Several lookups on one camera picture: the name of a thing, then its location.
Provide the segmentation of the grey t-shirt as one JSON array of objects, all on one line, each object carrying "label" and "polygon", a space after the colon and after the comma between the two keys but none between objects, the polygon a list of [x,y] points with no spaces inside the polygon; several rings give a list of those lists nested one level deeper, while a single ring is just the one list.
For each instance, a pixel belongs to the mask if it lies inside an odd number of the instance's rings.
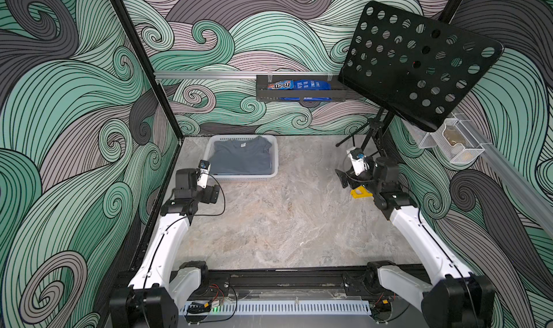
[{"label": "grey t-shirt", "polygon": [[272,143],[258,136],[248,140],[216,141],[209,158],[215,175],[270,175]]}]

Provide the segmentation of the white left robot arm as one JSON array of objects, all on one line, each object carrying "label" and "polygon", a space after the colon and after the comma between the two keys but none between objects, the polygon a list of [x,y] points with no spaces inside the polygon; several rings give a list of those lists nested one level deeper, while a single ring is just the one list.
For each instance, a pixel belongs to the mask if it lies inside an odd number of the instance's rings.
[{"label": "white left robot arm", "polygon": [[113,327],[177,327],[179,311],[202,286],[202,267],[185,266],[171,275],[177,249],[199,204],[216,204],[220,185],[208,185],[211,164],[178,170],[172,198],[160,211],[158,227],[137,273],[115,289],[109,301]]}]

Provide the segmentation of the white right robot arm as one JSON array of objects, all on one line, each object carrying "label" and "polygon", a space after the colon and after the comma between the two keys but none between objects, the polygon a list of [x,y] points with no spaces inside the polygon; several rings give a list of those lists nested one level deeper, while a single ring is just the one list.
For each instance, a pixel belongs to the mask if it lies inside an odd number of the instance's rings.
[{"label": "white right robot arm", "polygon": [[390,158],[372,158],[359,148],[347,152],[348,170],[337,170],[343,188],[370,196],[419,257],[429,281],[397,266],[377,267],[384,289],[399,295],[422,313],[429,327],[490,327],[495,287],[476,275],[429,227],[421,205],[400,183],[399,166]]}]

